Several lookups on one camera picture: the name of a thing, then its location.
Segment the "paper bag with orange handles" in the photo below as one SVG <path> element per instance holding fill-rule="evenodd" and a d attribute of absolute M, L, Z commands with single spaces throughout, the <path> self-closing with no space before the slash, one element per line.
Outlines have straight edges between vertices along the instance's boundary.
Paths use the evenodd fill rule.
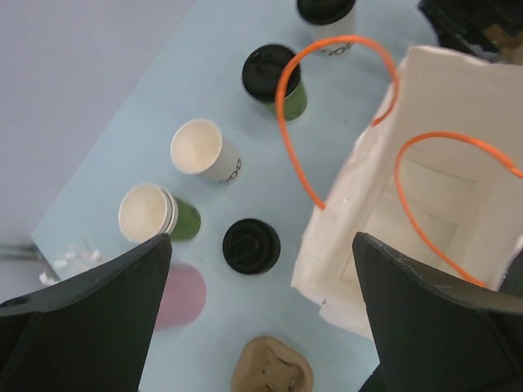
<path fill-rule="evenodd" d="M 365 232 L 417 261 L 497 291 L 522 249 L 522 68 L 415 46 L 396 64 L 326 199 L 315 204 L 291 284 L 326 322 L 371 337 L 351 243 Z"/>

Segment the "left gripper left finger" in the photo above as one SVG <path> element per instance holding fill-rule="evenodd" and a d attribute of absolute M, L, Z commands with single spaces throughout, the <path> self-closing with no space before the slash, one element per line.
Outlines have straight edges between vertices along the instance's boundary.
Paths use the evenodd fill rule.
<path fill-rule="evenodd" d="M 1 304 L 3 391 L 137 391 L 172 256 L 166 234 Z"/>

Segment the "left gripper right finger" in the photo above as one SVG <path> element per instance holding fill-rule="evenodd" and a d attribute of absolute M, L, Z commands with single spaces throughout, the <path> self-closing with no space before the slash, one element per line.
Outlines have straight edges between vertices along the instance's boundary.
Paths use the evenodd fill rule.
<path fill-rule="evenodd" d="M 363 391 L 520 391 L 522 298 L 412 259 L 366 233 L 352 243 L 379 364 Z"/>

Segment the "stack of black lids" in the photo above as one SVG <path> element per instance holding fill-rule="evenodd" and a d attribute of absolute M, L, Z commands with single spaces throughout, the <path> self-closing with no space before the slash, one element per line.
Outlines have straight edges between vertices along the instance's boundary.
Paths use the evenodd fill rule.
<path fill-rule="evenodd" d="M 279 259 L 279 235 L 266 222 L 243 219 L 235 222 L 222 240 L 222 254 L 228 266 L 240 274 L 264 274 Z"/>

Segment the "brown pulp cup carrier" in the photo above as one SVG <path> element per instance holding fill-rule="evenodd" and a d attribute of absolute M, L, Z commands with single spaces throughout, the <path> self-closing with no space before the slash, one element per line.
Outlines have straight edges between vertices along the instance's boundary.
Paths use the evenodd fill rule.
<path fill-rule="evenodd" d="M 314 374 L 307 359 L 273 336 L 258 336 L 242 349 L 230 390 L 311 392 Z"/>

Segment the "bundle of white stirrers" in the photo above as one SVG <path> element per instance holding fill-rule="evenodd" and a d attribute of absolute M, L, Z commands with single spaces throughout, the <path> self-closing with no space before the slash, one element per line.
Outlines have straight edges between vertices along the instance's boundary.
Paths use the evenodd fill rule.
<path fill-rule="evenodd" d="M 80 243 L 70 244 L 66 251 L 50 263 L 51 273 L 42 272 L 38 278 L 45 287 L 50 287 L 72 278 L 105 262 L 101 252 L 91 247 L 85 237 Z"/>

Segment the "green paper cup stack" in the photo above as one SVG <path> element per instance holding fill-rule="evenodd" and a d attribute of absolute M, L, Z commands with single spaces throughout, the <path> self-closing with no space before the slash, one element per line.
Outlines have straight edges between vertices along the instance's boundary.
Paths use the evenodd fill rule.
<path fill-rule="evenodd" d="M 133 243 L 157 234 L 168 234 L 173 242 L 189 241 L 198 234 L 201 223 L 193 205 L 152 183 L 130 189 L 118 210 L 120 232 Z"/>

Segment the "white paper cup stack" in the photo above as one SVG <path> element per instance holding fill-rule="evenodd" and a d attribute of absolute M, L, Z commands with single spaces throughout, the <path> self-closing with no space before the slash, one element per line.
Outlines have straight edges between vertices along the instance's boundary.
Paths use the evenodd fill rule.
<path fill-rule="evenodd" d="M 216 123 L 203 118 L 192 119 L 177 130 L 170 158 L 178 171 L 217 184 L 237 180 L 243 169 L 239 151 Z"/>

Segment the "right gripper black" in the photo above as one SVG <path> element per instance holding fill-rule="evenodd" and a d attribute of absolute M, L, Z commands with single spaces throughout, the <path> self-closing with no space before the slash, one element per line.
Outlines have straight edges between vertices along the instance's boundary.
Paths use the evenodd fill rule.
<path fill-rule="evenodd" d="M 522 1 L 421 1 L 441 47 L 490 63 L 522 64 Z"/>

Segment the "pink holder cup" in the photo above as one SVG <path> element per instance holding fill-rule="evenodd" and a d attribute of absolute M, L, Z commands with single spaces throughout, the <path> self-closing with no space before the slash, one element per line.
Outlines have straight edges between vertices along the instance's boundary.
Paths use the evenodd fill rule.
<path fill-rule="evenodd" d="M 206 296 L 206 283 L 198 269 L 186 263 L 171 264 L 154 329 L 193 323 L 203 311 Z"/>

